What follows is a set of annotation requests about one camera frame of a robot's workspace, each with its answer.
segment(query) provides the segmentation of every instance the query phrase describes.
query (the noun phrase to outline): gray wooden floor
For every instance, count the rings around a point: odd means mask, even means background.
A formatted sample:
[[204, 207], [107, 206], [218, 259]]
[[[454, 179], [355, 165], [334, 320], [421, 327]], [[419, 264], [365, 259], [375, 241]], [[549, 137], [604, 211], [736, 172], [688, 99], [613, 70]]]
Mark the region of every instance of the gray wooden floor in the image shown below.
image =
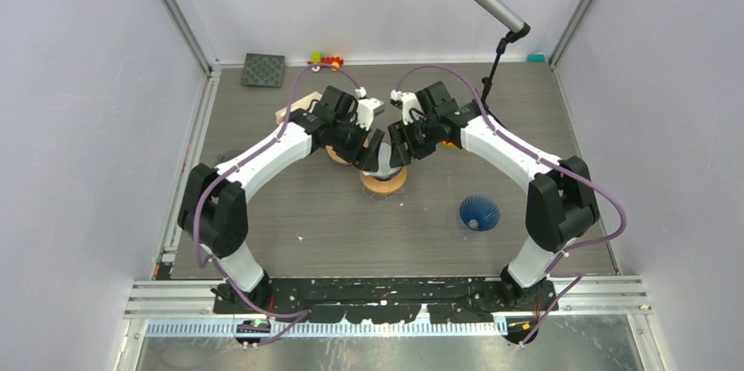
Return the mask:
[[[477, 88], [487, 64], [456, 64]], [[387, 103], [390, 90], [411, 66], [345, 68], [372, 97]], [[272, 132], [275, 112], [286, 106], [300, 68], [287, 68], [280, 89], [244, 88], [240, 70], [223, 70], [202, 161], [214, 165], [220, 153], [247, 149]], [[439, 70], [411, 75], [403, 86], [416, 91], [442, 80], [459, 104], [472, 99], [461, 83]], [[353, 93], [340, 73], [304, 75], [297, 98], [333, 85]], [[559, 90], [545, 63], [499, 66], [489, 98], [491, 110], [513, 132], [533, 145], [568, 157], [576, 152]], [[377, 128], [400, 119], [386, 105]], [[460, 202], [472, 194], [491, 197], [501, 210], [497, 227], [473, 232], [460, 223]], [[480, 158], [441, 147], [409, 166], [408, 181], [382, 201], [365, 194], [358, 171], [317, 151], [281, 172], [248, 204], [248, 244], [254, 257], [277, 277], [497, 275], [526, 238], [526, 195], [506, 175]], [[585, 238], [600, 235], [598, 226]], [[192, 241], [183, 234], [172, 276], [217, 277], [212, 266], [197, 268]], [[573, 252], [559, 272], [613, 273], [606, 245]]]

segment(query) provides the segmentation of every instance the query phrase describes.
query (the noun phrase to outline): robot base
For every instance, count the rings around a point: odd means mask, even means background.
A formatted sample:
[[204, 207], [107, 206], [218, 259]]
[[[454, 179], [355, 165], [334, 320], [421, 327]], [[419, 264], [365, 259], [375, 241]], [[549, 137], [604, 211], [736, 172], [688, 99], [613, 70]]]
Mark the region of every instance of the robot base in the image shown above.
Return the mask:
[[[265, 282], [271, 290], [271, 297], [264, 304], [269, 311], [310, 310], [307, 321], [311, 323], [332, 324], [343, 319], [352, 324], [366, 319], [375, 324], [410, 323], [422, 311], [428, 313], [432, 324], [488, 323], [493, 322], [492, 312], [524, 311], [523, 316], [507, 319], [507, 338], [514, 343], [526, 336], [523, 323], [534, 325], [538, 310], [545, 311], [555, 292], [552, 282], [543, 281], [528, 298], [507, 306], [498, 295], [500, 282], [486, 281], [482, 277], [272, 279]], [[223, 294], [221, 287], [217, 289], [220, 297], [215, 297], [215, 314], [252, 312], [234, 294]]]

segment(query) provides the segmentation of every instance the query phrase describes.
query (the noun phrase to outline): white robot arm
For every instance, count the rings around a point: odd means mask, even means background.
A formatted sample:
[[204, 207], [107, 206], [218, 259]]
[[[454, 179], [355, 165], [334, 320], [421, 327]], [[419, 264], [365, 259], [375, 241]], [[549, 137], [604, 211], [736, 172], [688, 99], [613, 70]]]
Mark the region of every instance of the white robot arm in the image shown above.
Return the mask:
[[[491, 130], [474, 102], [458, 106], [442, 82], [415, 94], [393, 91], [393, 105], [402, 108], [403, 119], [388, 127], [393, 144], [390, 165], [408, 165], [436, 150], [442, 141], [455, 143], [503, 171], [527, 193], [526, 228], [529, 236], [517, 257], [504, 268], [502, 295], [517, 301], [532, 293], [547, 275], [555, 257], [599, 219], [591, 189], [538, 163], [512, 143], [518, 143], [541, 159], [589, 178], [586, 164], [578, 157], [561, 160], [530, 145], [489, 115]], [[411, 115], [404, 107], [418, 115]]]
[[[260, 292], [257, 287], [261, 282], [268, 281], [246, 243], [246, 204], [264, 184], [292, 163], [326, 145], [333, 146], [341, 158], [363, 171], [377, 170], [383, 133], [374, 131], [369, 144], [364, 146], [364, 142], [383, 103], [367, 98], [364, 89], [358, 89], [357, 95], [360, 100], [329, 86], [309, 110], [300, 108], [290, 113], [281, 136], [282, 127], [279, 126], [235, 158], [215, 168], [200, 164], [191, 170], [178, 224], [193, 238], [199, 197], [218, 176], [237, 168], [217, 185], [205, 203], [200, 217], [199, 243], [244, 292], [255, 295]], [[253, 158], [241, 166], [248, 157]]]

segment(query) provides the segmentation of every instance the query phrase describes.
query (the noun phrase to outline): microphone stand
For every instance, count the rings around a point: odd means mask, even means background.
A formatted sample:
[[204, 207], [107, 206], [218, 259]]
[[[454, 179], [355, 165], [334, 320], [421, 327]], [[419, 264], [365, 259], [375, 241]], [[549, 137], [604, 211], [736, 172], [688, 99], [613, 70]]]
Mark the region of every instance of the microphone stand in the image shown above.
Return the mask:
[[501, 55], [506, 52], [506, 46], [509, 44], [513, 44], [514, 42], [520, 40], [525, 35], [527, 35], [530, 32], [530, 25], [525, 23], [525, 25], [522, 27], [522, 30], [520, 30], [517, 33], [514, 33], [512, 31], [508, 31], [506, 35], [498, 41], [498, 46], [496, 46], [496, 59], [493, 61], [493, 66], [490, 68], [490, 74], [488, 77], [484, 77], [481, 82], [483, 83], [483, 92], [481, 92], [481, 102], [483, 104], [486, 103], [486, 97], [488, 97], [488, 94], [490, 93], [490, 88], [493, 86], [493, 75], [496, 73], [496, 67], [498, 67], [498, 61], [501, 60]]

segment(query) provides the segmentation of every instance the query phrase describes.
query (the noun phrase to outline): black mounting plate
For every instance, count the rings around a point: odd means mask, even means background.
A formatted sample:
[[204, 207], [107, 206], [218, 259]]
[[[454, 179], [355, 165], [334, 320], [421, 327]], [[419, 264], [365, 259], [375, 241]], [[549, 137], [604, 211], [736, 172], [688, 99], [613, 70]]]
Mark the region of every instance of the black mounting plate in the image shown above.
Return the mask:
[[[310, 310], [307, 321], [312, 323], [339, 323], [344, 318], [353, 324], [365, 319], [375, 324], [409, 323], [423, 304], [433, 324], [485, 323], [493, 321], [491, 312], [524, 311], [529, 316], [538, 305], [544, 311], [555, 294], [553, 283], [545, 280], [527, 299], [507, 307], [498, 294], [498, 281], [483, 277], [282, 278], [269, 282], [273, 295], [263, 307], [277, 313]], [[224, 285], [218, 288], [220, 293], [226, 290]], [[215, 296], [215, 314], [253, 312], [239, 299], [229, 298]]]

